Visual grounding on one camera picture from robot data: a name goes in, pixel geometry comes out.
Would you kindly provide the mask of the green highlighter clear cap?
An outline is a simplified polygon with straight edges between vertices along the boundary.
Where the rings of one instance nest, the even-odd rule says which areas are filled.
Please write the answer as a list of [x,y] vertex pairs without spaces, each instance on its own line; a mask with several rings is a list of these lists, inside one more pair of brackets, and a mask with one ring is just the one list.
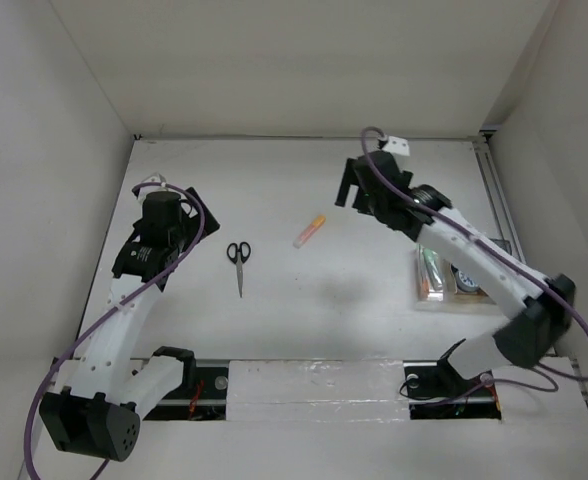
[[443,291],[445,281],[440,256],[435,251],[423,247],[422,258],[428,270],[431,289],[433,291]]

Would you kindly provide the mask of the aluminium side rail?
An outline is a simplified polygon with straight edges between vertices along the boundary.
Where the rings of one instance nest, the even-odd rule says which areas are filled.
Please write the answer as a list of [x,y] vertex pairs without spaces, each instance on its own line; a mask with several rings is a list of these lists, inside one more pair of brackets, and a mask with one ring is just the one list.
[[[492,126],[483,127],[478,133],[478,137],[475,137],[473,139],[474,149],[476,152],[475,155],[477,158],[478,166],[481,172],[481,176],[483,178],[487,195],[490,199],[490,204],[492,207],[493,214],[495,216],[496,223],[498,225],[500,236],[503,239],[508,240],[510,242],[512,248],[512,255],[522,263],[527,263],[518,236],[518,232],[508,206],[507,198],[505,196],[504,189],[499,179],[498,170],[492,156],[490,140],[493,137],[493,135],[497,132],[497,128],[491,127]],[[580,323],[577,323],[574,318],[572,318],[572,320],[573,330],[575,330],[576,332],[580,331],[581,337],[586,336],[586,339],[588,340],[588,335],[585,335],[586,331],[584,326]],[[570,376],[583,376],[582,368],[576,357],[576,354],[570,352],[567,353],[567,356],[570,360],[570,365],[572,367],[572,374]],[[583,399],[585,400],[585,402],[588,402],[586,382],[584,382],[583,380],[576,381],[579,385],[581,394],[583,395]]]

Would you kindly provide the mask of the orange highlighter grey cap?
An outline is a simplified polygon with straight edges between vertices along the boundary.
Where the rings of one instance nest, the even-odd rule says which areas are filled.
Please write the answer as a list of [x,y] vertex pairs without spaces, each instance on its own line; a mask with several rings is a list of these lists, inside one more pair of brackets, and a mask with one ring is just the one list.
[[422,257],[417,260],[418,296],[425,300],[431,292],[431,283],[425,261]]

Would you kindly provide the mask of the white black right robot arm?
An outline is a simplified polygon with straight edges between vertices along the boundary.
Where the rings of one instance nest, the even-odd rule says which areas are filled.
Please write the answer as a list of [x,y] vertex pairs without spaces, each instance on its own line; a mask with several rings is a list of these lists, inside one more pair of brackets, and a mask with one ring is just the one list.
[[569,330],[575,285],[565,275],[536,272],[476,230],[430,185],[411,187],[411,173],[394,157],[374,152],[345,164],[336,203],[344,206],[351,187],[353,208],[439,254],[470,277],[499,307],[505,323],[451,347],[438,361],[436,381],[457,394],[481,373],[512,364],[531,368]]

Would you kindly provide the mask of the clear plastic tray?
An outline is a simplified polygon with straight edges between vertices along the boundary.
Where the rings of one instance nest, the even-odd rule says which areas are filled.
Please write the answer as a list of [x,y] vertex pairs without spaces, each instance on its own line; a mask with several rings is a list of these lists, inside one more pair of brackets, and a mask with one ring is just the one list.
[[422,245],[415,253],[418,302],[429,306],[454,301],[454,280],[450,264],[435,251]]

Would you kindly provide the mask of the pink highlighter yellow cap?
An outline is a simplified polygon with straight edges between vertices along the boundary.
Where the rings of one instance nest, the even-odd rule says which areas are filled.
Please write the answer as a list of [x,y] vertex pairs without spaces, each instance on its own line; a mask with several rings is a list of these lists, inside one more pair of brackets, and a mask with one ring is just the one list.
[[325,224],[325,222],[326,217],[324,215],[318,215],[315,217],[310,222],[310,224],[305,227],[303,231],[294,239],[293,246],[296,249],[300,249]]

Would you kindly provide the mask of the black handled scissors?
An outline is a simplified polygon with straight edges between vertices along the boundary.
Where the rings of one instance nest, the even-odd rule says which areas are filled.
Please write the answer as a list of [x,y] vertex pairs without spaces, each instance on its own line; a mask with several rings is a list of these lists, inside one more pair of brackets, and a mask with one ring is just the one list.
[[239,297],[243,297],[244,270],[243,266],[252,253],[251,246],[246,241],[232,242],[228,245],[226,255],[228,260],[234,264],[236,270],[237,289]]

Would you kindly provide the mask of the wooden tray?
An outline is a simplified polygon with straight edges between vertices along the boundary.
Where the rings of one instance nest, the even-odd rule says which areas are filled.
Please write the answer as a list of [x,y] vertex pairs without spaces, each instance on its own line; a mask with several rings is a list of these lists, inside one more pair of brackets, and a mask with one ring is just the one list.
[[458,294],[455,290],[455,282],[453,275],[450,270],[451,263],[447,264],[447,295],[448,299],[452,302],[464,304],[464,305],[493,305],[494,302],[486,294],[486,292],[480,287],[480,292],[476,295],[464,295]]

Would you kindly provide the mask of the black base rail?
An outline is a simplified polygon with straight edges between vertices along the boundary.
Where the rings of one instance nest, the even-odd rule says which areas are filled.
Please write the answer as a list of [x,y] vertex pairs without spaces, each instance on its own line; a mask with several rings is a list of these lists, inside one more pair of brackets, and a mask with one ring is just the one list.
[[[431,363],[397,361],[403,363],[404,379],[399,394],[408,401],[408,420],[501,419],[502,412],[494,387],[476,381],[464,387],[461,394],[448,393],[432,377]],[[180,387],[168,394],[148,414],[148,420],[227,420],[226,397],[231,362],[197,362],[193,387]]]

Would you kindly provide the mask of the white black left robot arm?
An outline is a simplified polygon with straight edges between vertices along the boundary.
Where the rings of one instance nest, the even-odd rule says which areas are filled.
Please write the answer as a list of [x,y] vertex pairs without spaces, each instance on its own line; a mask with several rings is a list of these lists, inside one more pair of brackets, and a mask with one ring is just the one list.
[[130,359],[170,275],[220,225],[194,188],[148,181],[133,190],[141,217],[112,267],[106,311],[84,333],[89,344],[58,393],[44,394],[40,418],[54,446],[66,453],[123,462],[141,423],[169,393],[196,387],[190,350],[157,349],[138,373]]

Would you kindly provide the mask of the smoked grey plastic tray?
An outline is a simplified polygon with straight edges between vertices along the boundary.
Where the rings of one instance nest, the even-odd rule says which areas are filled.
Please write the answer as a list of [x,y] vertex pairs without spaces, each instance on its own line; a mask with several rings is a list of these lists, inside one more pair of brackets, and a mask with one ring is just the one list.
[[508,240],[503,239],[493,239],[493,242],[499,246],[500,248],[508,251],[511,249],[511,243]]

